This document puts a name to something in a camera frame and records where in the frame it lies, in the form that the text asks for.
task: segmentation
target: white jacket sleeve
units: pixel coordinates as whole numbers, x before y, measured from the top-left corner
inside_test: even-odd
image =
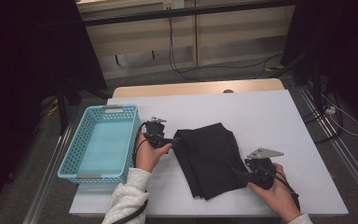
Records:
[[[303,214],[288,224],[312,224],[312,222],[310,221],[310,216],[308,216],[308,214]]]
[[[103,224],[111,224],[127,217],[144,204],[149,196],[145,189],[150,176],[147,171],[130,168],[127,184],[118,184],[110,198]],[[145,212],[127,223],[145,223]]]

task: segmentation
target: basket handle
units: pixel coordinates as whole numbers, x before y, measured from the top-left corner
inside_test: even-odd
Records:
[[[102,175],[87,175],[87,174],[78,174],[76,179],[102,179]]]
[[[103,105],[105,113],[122,113],[124,111],[123,105]]]

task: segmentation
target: wire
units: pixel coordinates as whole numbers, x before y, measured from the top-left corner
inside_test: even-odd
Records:
[[[181,77],[186,78],[186,79],[191,79],[191,80],[196,80],[199,82],[204,82],[203,80],[197,79],[197,78],[193,78],[193,77],[185,77],[185,75],[183,75],[183,72],[180,72],[179,69],[176,67],[176,62],[175,62],[175,57],[174,57],[174,53],[173,53],[173,38],[172,38],[172,33],[173,33],[173,28],[172,28],[172,18],[169,18],[169,22],[170,22],[170,66],[171,69],[173,71],[175,71],[177,74],[179,74]]]
[[[260,166],[257,166],[257,165],[253,165],[253,164],[251,164],[251,165],[254,166],[254,167],[256,167],[257,169],[260,169],[260,170],[266,172],[268,175],[273,176],[275,179],[277,179],[277,180],[279,180],[281,183],[283,183],[283,184],[290,190],[290,194],[292,195],[293,201],[295,201],[295,204],[296,204],[296,207],[298,208],[298,211],[301,211],[301,209],[300,209],[300,202],[299,202],[299,200],[298,200],[298,194],[295,192],[295,190],[294,190],[292,187],[290,187],[289,182],[286,180],[286,178],[284,177],[284,175],[283,175],[282,173],[280,173],[279,171],[276,171],[276,172],[278,172],[278,173],[284,178],[284,180],[283,180],[282,178],[278,177],[277,175],[273,174],[273,173],[270,172],[269,170],[263,168],[263,167],[260,167]]]
[[[313,122],[313,121],[315,121],[315,120],[317,120],[317,119],[320,119],[322,116],[325,115],[326,110],[327,110],[327,106],[325,107],[325,109],[322,110],[321,113],[319,113],[319,115],[318,115],[317,117],[315,117],[315,118],[313,118],[313,119],[309,119],[309,120],[304,120],[304,123],[307,124],[307,123]],[[310,112],[310,113],[313,114],[313,113],[315,113],[316,111],[318,111],[318,109],[314,109],[314,110],[312,110],[312,112]]]
[[[333,95],[334,95],[334,98],[335,98],[335,100],[336,100],[337,105],[339,105],[336,94],[335,94],[333,91],[332,91],[332,93],[333,93]],[[340,126],[343,126],[342,114],[341,114],[341,113],[336,113],[336,115],[337,115],[338,122],[339,122]],[[313,143],[314,143],[314,144],[319,144],[319,143],[323,143],[323,142],[330,141],[330,140],[332,140],[332,139],[335,139],[335,138],[339,137],[339,136],[341,135],[341,133],[342,133],[342,129],[341,129],[341,128],[339,128],[337,131],[336,131],[336,130],[334,130],[334,131],[335,131],[335,134],[332,134],[331,136],[329,136],[329,137],[327,137],[327,138],[325,138],[325,139],[323,139],[323,140],[313,141]]]
[[[145,139],[144,141],[142,141],[142,142],[138,145],[138,147],[136,146],[136,142],[138,141],[139,134],[141,133],[142,127],[144,127],[144,125],[146,125],[145,122],[142,123],[141,126],[139,126],[138,131],[137,131],[137,133],[136,133],[135,144],[134,144],[134,147],[133,147],[134,150],[133,150],[133,152],[132,152],[133,167],[136,167],[136,153],[138,152],[139,147],[141,146],[141,144],[142,144],[143,142],[145,142],[145,141],[147,140],[147,139]],[[126,222],[128,222],[128,221],[134,219],[135,217],[138,217],[138,216],[141,215],[141,214],[143,213],[143,211],[146,209],[148,202],[149,202],[149,200],[146,199],[146,201],[144,202],[144,204],[143,204],[141,207],[139,207],[138,210],[136,210],[134,213],[128,215],[127,217],[123,217],[122,219],[119,219],[118,221],[113,222],[113,224],[124,224],[124,223],[126,223]]]
[[[258,74],[256,77],[254,77],[254,79],[260,77],[261,75],[263,75],[264,73],[264,70],[266,69],[266,63],[275,58],[275,57],[278,57],[278,56],[282,56],[281,53],[279,54],[275,54],[265,60],[263,60],[262,62],[260,63],[255,63],[255,64],[250,64],[250,65],[244,65],[244,66],[226,66],[226,65],[208,65],[208,66],[197,66],[195,68],[190,68],[188,70],[185,70],[185,71],[180,71],[177,67],[176,67],[176,62],[175,62],[175,58],[174,58],[174,53],[173,53],[173,37],[172,37],[172,33],[173,33],[173,28],[172,28],[172,18],[169,18],[169,22],[170,22],[170,66],[171,66],[171,69],[178,73],[181,77],[184,77],[184,78],[187,78],[187,79],[192,79],[192,80],[196,80],[196,81],[200,81],[200,82],[204,82],[204,80],[200,80],[200,79],[197,79],[197,78],[193,78],[193,77],[186,77],[184,76],[185,73],[188,73],[188,72],[192,72],[192,71],[195,71],[195,70],[198,70],[198,69],[204,69],[204,68],[232,68],[232,69],[240,69],[240,68],[249,68],[249,67],[254,67],[254,66],[258,66],[260,64],[263,64],[263,69],[262,71],[260,72],[260,74]]]
[[[351,115],[349,115],[347,112],[345,112],[344,110],[342,110],[341,108],[339,108],[339,106],[333,104],[333,103],[332,103],[329,99],[327,99],[323,94],[322,94],[322,97],[323,97],[326,101],[328,101],[328,103],[330,103],[330,105],[334,106],[337,110],[339,110],[340,112],[342,112],[343,114],[345,114],[346,116],[348,116],[350,119],[352,119],[352,120],[358,125],[358,121],[357,121],[356,119],[354,119]],[[342,127],[343,125],[342,125],[342,124],[341,124],[341,125],[338,124],[338,123],[333,119],[333,117],[331,116],[331,114],[330,114],[330,119],[331,119],[333,122],[335,122],[335,124],[336,124],[340,129],[342,129],[343,131],[345,131],[346,133],[349,133],[349,134],[351,134],[351,135],[358,136],[358,133],[351,133],[350,131],[344,129],[344,128]]]
[[[287,11],[286,11],[287,7],[288,7],[288,6],[286,6],[286,7],[284,8],[284,16],[285,16],[285,18],[286,18],[286,23],[287,23],[287,25],[289,26],[289,25],[290,25],[290,22],[289,22],[289,19],[287,18]]]
[[[306,115],[304,115],[304,116],[302,116],[301,118],[303,119],[303,121],[305,122],[305,120],[304,119],[307,119],[307,118],[309,118],[312,114],[314,114],[316,112],[316,109],[314,109],[314,110],[312,110],[312,111],[310,111],[308,114],[306,114]]]

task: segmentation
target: human hand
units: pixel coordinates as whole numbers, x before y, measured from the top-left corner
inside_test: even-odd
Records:
[[[143,133],[139,134],[138,142],[136,143],[138,152],[136,154],[136,168],[152,173],[153,169],[158,164],[159,158],[170,150],[172,144],[169,143],[161,148],[154,149],[149,141],[146,140]]]
[[[274,165],[277,169],[276,175],[285,180],[286,175],[283,172],[283,167],[278,163],[274,163]],[[286,223],[301,216],[289,188],[278,179],[274,179],[274,184],[270,189],[262,189],[253,183],[249,183],[248,187],[260,196]]]

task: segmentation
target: wall outlet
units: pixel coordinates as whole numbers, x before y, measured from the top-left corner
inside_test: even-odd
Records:
[[[174,9],[185,8],[185,0],[173,0],[172,4]]]
[[[172,3],[172,1],[162,2],[162,9],[164,9],[164,10],[171,10],[171,9],[173,9],[173,3]]]
[[[185,8],[185,0],[172,0],[172,1],[162,2],[162,9],[164,10],[178,9],[178,8]]]

